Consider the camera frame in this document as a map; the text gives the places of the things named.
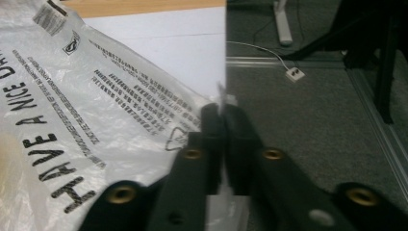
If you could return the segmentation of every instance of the plastic bag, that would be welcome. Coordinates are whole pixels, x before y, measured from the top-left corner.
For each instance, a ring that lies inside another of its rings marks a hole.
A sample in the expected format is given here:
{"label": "plastic bag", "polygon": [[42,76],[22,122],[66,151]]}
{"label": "plastic bag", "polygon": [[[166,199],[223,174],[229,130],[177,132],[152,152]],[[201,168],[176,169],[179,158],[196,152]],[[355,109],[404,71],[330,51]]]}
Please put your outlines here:
{"label": "plastic bag", "polygon": [[209,100],[58,2],[0,2],[0,230],[76,230],[165,174]]}

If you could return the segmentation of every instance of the gray carpet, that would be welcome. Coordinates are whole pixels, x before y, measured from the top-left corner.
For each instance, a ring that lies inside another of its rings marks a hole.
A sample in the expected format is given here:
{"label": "gray carpet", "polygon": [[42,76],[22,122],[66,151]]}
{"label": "gray carpet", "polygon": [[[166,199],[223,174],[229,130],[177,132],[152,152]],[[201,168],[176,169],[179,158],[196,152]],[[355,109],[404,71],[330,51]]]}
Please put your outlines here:
{"label": "gray carpet", "polygon": [[[288,54],[325,34],[340,1],[289,0],[287,13],[294,44],[278,44],[271,1],[235,1],[227,11],[227,39]],[[228,44],[228,56],[269,57],[251,47]],[[339,52],[325,54],[339,60]],[[322,189],[360,182],[384,193],[408,212],[401,188],[373,133],[367,113],[343,69],[300,67],[295,84],[283,67],[227,68],[227,92],[236,95],[266,145],[286,151]],[[392,95],[395,128],[408,143],[408,67],[398,58]],[[248,230],[260,230],[254,218]]]}

